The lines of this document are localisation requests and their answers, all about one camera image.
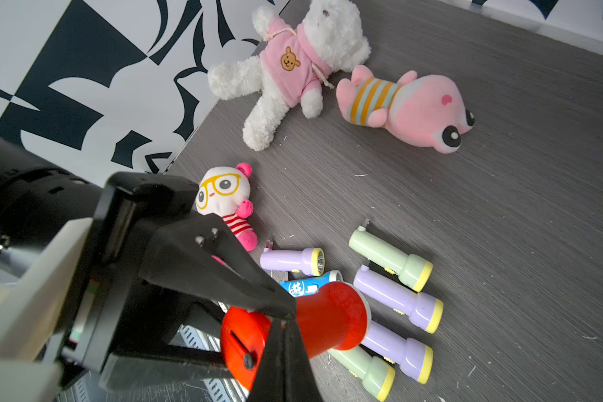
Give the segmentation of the green flashlight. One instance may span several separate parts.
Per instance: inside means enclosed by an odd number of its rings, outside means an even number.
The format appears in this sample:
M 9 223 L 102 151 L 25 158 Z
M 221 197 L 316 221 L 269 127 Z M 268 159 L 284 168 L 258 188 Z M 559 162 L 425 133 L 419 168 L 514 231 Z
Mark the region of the green flashlight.
M 395 381 L 395 369 L 384 359 L 358 346 L 350 350 L 330 349 L 328 353 L 361 379 L 363 387 L 376 400 L 385 402 Z
M 398 276 L 400 282 L 413 291 L 420 292 L 430 278 L 433 264 L 415 254 L 407 254 L 380 239 L 360 225 L 351 234 L 349 247 L 361 256 Z

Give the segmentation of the purple flashlight middle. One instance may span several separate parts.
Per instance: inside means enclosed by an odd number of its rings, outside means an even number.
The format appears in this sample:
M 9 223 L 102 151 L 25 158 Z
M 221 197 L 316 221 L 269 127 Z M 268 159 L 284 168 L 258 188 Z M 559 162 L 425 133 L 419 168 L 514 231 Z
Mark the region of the purple flashlight middle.
M 403 338 L 388 328 L 371 322 L 362 345 L 397 363 L 407 377 L 425 385 L 430 378 L 434 352 L 424 343 Z

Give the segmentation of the glasses doll plush toy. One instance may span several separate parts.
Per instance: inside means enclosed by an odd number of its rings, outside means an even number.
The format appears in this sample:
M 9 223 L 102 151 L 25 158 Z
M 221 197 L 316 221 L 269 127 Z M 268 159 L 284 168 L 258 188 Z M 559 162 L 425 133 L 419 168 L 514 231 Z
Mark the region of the glasses doll plush toy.
M 247 251 L 258 244 L 257 234 L 247 220 L 254 212 L 251 173 L 252 167 L 246 162 L 209 169 L 199 183 L 194 204 L 200 214 L 221 217 Z

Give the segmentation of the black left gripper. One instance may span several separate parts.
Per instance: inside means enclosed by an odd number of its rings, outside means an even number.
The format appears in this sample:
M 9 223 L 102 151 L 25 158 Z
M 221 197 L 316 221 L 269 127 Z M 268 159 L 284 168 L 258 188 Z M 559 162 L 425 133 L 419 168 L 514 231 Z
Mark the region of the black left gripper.
M 220 353 L 172 345 L 214 302 L 294 318 L 296 302 L 217 215 L 192 210 L 198 187 L 174 176 L 118 173 L 100 193 L 55 335 L 68 390 L 89 372 L 108 391 L 225 379 Z

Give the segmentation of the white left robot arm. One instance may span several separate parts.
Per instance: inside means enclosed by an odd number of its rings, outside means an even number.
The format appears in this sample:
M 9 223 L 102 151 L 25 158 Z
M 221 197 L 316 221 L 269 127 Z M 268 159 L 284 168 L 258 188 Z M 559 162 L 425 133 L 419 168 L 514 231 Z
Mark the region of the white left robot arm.
M 293 298 L 229 226 L 194 210 L 198 189 L 134 173 L 98 187 L 0 138 L 0 269 L 32 273 L 65 224 L 88 219 L 60 321 L 35 349 L 61 363 L 63 386 L 88 370 L 109 391 L 226 378 L 219 353 L 172 345 L 193 313 L 220 320 L 226 305 L 294 318 Z

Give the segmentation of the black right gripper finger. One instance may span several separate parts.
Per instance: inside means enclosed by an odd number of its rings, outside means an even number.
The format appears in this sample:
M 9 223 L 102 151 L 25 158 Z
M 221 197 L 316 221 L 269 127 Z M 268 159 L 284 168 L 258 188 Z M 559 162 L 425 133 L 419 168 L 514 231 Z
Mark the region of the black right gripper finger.
M 276 319 L 262 355 L 249 401 L 321 401 L 300 329 Z

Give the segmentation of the purple flashlight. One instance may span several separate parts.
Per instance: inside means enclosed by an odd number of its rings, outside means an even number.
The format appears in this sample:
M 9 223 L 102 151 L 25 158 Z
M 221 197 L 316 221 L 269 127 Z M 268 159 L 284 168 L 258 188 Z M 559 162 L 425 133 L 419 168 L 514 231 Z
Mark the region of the purple flashlight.
M 262 269 L 269 271 L 321 276 L 325 268 L 325 255 L 321 248 L 306 248 L 303 251 L 266 248 L 261 254 L 260 264 Z
M 415 292 L 389 278 L 360 266 L 353 285 L 361 293 L 409 318 L 427 333 L 435 333 L 444 313 L 444 303 L 424 292 Z
M 371 322 L 362 345 L 397 363 L 407 377 L 425 385 L 430 378 L 434 352 L 424 343 L 403 338 L 388 328 Z

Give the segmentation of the purple flashlight upper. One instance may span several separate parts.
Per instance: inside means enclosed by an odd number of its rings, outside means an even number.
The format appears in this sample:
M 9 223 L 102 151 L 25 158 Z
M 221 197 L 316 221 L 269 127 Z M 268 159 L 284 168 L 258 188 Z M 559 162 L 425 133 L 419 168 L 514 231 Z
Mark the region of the purple flashlight upper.
M 353 285 L 361 293 L 409 318 L 427 333 L 435 333 L 444 313 L 444 303 L 424 292 L 415 292 L 389 278 L 360 266 Z

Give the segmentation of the pink striped plush toy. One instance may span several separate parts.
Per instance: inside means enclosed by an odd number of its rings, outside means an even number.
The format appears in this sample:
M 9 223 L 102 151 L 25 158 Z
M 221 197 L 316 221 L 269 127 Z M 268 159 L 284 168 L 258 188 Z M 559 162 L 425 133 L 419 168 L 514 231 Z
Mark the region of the pink striped plush toy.
M 404 143 L 443 154 L 456 152 L 475 125 L 457 85 L 444 75 L 419 77 L 411 70 L 391 82 L 359 65 L 340 80 L 336 96 L 347 122 L 383 128 Z

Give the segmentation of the white teddy pink shirt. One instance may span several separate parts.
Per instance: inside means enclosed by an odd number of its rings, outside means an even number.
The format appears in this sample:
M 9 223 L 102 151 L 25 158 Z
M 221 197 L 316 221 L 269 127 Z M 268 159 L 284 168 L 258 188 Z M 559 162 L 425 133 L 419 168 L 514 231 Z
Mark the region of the white teddy pink shirt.
M 255 10 L 252 21 L 265 48 L 246 60 L 211 67 L 208 80 L 224 101 L 260 93 L 242 131 L 246 146 L 259 152 L 271 145 L 289 110 L 301 107 L 306 118 L 318 117 L 330 75 L 362 65 L 371 48 L 350 1 L 312 1 L 297 27 L 268 6 Z

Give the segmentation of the blue flashlight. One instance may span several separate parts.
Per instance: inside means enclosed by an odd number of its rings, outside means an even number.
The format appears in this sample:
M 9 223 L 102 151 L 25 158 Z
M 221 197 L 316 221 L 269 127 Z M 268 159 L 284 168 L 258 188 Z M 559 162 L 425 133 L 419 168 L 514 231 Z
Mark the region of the blue flashlight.
M 343 276 L 340 271 L 329 271 L 322 276 L 281 281 L 280 285 L 291 296 L 301 297 L 313 295 L 317 293 L 322 286 L 335 281 L 343 281 Z

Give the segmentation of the purple flashlight left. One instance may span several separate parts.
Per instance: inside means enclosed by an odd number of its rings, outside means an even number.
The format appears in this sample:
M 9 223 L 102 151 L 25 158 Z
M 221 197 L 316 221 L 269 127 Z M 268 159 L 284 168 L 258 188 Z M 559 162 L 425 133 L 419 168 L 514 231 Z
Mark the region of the purple flashlight left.
M 325 268 L 325 255 L 321 248 L 306 248 L 303 251 L 266 248 L 261 254 L 260 264 L 262 269 L 269 271 L 321 276 Z

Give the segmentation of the red flashlight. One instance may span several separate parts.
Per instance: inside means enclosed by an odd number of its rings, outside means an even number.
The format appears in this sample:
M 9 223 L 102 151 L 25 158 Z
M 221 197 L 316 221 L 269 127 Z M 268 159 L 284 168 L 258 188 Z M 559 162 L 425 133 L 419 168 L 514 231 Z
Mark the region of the red flashlight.
M 313 295 L 297 297 L 295 302 L 296 323 L 309 358 L 330 349 L 353 349 L 368 332 L 370 306 L 348 283 L 331 282 Z M 263 360 L 271 327 L 271 318 L 243 308 L 231 307 L 224 316 L 221 353 L 233 377 L 248 390 Z

